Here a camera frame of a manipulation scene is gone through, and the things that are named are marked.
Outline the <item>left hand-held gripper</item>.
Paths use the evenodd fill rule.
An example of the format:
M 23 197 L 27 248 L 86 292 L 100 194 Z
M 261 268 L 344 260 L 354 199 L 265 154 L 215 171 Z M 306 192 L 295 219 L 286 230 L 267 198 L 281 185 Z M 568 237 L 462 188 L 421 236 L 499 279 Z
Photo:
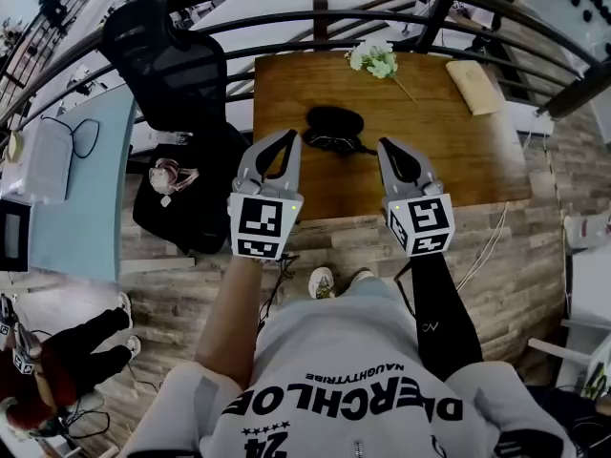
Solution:
M 266 135 L 242 155 L 228 199 L 235 256 L 279 260 L 304 204 L 299 193 L 302 139 L 296 130 Z

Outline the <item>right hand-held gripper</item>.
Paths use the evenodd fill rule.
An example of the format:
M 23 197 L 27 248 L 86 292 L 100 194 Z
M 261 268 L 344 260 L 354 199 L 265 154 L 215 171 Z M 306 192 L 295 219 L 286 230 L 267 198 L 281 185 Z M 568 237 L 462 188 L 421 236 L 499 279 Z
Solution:
M 454 235 L 451 196 L 434 179 L 430 160 L 394 138 L 378 141 L 378 162 L 387 196 L 387 226 L 409 258 L 442 253 Z

